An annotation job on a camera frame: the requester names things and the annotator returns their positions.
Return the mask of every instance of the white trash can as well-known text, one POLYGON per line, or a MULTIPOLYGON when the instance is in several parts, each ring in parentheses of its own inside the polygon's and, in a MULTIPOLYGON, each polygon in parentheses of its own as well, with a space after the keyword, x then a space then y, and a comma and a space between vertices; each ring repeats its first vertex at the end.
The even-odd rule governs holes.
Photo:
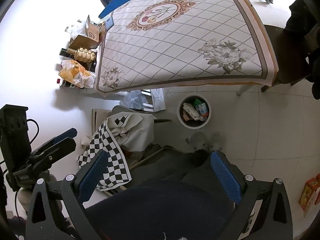
POLYGON ((178 116, 178 119, 180 121, 180 123, 182 123, 185 127, 189 128, 189 129, 199 129, 201 127, 204 127, 210 120, 211 118, 211 106, 210 104, 208 103, 208 100, 201 96, 201 95, 198 95, 198 94, 189 94, 188 96, 186 96, 185 98, 183 98, 180 103, 178 104, 178 108, 177 108, 177 116, 178 116), (205 121, 201 121, 201 120, 189 120, 189 121, 185 121, 183 119, 183 112, 182 112, 182 109, 183 109, 183 103, 190 103, 193 105, 194 101, 198 99, 200 100, 201 102, 203 103, 206 103, 207 107, 208 107, 208 110, 209 110, 209 116, 207 118, 207 120, 205 121))

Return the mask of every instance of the gold grenade-shaped bottle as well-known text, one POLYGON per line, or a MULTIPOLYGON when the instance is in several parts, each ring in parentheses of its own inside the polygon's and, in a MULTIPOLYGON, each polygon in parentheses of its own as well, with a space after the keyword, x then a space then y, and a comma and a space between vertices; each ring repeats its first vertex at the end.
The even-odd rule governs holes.
POLYGON ((82 61, 84 63, 93 61, 96 57, 92 51, 84 48, 79 48, 77 50, 67 49, 67 53, 72 54, 75 60, 82 61))

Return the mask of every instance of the yellow plastic bag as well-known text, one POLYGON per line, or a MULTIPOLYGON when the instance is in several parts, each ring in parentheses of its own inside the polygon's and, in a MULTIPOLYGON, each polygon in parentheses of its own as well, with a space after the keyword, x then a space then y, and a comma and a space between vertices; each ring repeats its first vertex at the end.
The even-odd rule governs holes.
POLYGON ((75 60, 68 59, 61 62, 62 70, 59 76, 68 82, 85 88, 93 88, 96 75, 87 71, 80 63, 75 60))

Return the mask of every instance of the plastic bag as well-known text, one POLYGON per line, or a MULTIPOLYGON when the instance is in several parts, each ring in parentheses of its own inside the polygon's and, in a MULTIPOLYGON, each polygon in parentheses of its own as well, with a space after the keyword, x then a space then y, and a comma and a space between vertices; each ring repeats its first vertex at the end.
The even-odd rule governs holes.
POLYGON ((128 108, 133 108, 133 109, 143 109, 144 108, 143 103, 147 104, 148 101, 140 90, 134 90, 129 92, 120 101, 121 106, 126 106, 128 108))
POLYGON ((78 35, 87 36, 87 33, 85 31, 85 20, 78 20, 76 24, 71 25, 70 28, 68 28, 68 32, 70 33, 70 37, 75 39, 78 35))
POLYGON ((85 88, 93 88, 96 75, 87 71, 80 63, 75 60, 68 59, 61 62, 62 70, 59 76, 68 82, 85 88))

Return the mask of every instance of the cardboard box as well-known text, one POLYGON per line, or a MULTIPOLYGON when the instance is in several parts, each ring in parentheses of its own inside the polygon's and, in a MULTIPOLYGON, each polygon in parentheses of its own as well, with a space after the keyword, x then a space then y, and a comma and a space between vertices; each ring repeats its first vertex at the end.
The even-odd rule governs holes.
POLYGON ((306 182, 299 200, 299 205, 303 209, 304 215, 308 213, 310 207, 315 203, 320 190, 319 186, 320 184, 315 178, 309 179, 306 182))
POLYGON ((93 41, 99 42, 99 26, 91 23, 89 15, 87 17, 87 21, 85 22, 84 28, 88 38, 92 39, 93 41))
MULTIPOLYGON (((318 184, 320 185, 320 174, 318 174, 316 176, 316 180, 318 181, 318 184)), ((320 203, 320 190, 319 190, 319 193, 318 193, 318 196, 316 198, 316 201, 315 201, 315 205, 318 205, 320 203)))
POLYGON ((78 35, 75 39, 70 39, 69 48, 70 49, 96 49, 99 44, 99 31, 100 27, 94 25, 90 22, 90 17, 88 15, 87 20, 85 22, 85 32, 86 36, 78 35))
POLYGON ((99 42, 96 42, 86 36, 78 35, 75 39, 70 39, 69 48, 70 49, 96 49, 99 42))

